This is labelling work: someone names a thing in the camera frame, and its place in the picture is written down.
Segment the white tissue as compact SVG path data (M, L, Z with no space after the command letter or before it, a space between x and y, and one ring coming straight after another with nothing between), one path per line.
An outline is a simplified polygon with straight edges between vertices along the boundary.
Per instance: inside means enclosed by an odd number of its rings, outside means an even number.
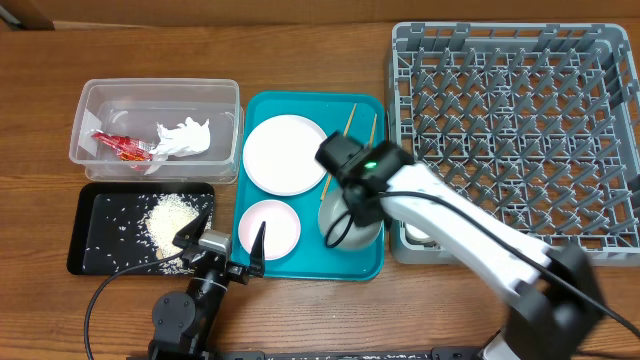
M170 156L198 155L208 150L211 145L208 119L200 124L187 117L173 129L157 123L156 130L157 139L152 142L149 150L152 161L165 162Z

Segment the pink bowl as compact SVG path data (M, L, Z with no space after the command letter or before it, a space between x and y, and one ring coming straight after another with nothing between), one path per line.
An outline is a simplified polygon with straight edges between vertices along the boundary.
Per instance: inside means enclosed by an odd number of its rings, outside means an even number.
M264 254L266 260L277 260L289 254L297 245L301 223L297 213L279 200L263 200L250 206L242 215L238 226L239 241L247 253L266 223Z

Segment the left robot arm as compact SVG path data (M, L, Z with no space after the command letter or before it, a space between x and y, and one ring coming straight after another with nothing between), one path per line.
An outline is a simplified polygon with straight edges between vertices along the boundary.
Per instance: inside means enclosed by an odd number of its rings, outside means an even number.
M207 340L229 284L246 285L250 277L264 275L266 224L260 224L250 263L242 265L231 260L230 236L207 227L211 215L210 209L202 211L173 238L172 244L182 250L179 259L193 276L185 291L166 293L155 303L150 359L216 359Z

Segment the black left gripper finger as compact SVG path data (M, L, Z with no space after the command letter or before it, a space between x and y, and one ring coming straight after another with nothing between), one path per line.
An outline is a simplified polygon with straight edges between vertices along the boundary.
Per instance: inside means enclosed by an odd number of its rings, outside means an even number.
M265 252L264 241L266 233L266 222L263 221L258 229L254 243L250 252L249 273L252 276L262 278L265 272Z
M211 223L212 214L213 208L211 206L203 209L195 219L191 220L175 234L172 244L178 248L187 248L190 245L197 244L199 238Z

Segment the white paper cup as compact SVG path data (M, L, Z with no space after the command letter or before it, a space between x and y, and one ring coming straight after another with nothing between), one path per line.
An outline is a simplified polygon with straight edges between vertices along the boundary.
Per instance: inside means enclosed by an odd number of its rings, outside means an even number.
M433 241L428 234L409 224L405 225L405 238L408 243L413 245L433 245Z

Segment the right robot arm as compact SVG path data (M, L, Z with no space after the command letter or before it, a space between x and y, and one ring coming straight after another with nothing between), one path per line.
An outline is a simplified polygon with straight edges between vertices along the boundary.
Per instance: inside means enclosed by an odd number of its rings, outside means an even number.
M508 306L506 324L480 359L569 359L603 318L589 256L569 243L555 249L457 194L400 146L375 147L335 132L316 161L337 181L319 227L329 248L359 249L391 219L435 240Z

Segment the red snack wrapper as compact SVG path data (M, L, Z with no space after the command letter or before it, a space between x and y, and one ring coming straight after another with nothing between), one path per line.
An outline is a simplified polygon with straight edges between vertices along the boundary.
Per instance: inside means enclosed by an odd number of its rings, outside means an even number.
M151 161L153 145L137 138L96 132L92 138L111 148L123 161Z

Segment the grey bowl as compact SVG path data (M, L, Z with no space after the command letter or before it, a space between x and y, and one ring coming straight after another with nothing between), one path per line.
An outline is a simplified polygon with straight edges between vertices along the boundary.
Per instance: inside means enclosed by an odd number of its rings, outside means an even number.
M378 238L383 229L383 223L378 222L366 227L355 224L349 226L350 215L345 215L338 221L340 216L348 211L342 193L341 189L332 190L319 208L318 226L325 245L328 248L344 251L364 250Z

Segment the pile of rice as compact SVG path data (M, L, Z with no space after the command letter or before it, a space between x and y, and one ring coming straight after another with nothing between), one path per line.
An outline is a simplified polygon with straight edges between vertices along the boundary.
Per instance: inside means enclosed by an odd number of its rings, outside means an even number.
M175 234L213 203L211 193L97 196L81 270L110 275L139 265L139 274L187 274L179 259L159 265L155 262L180 251L172 244Z

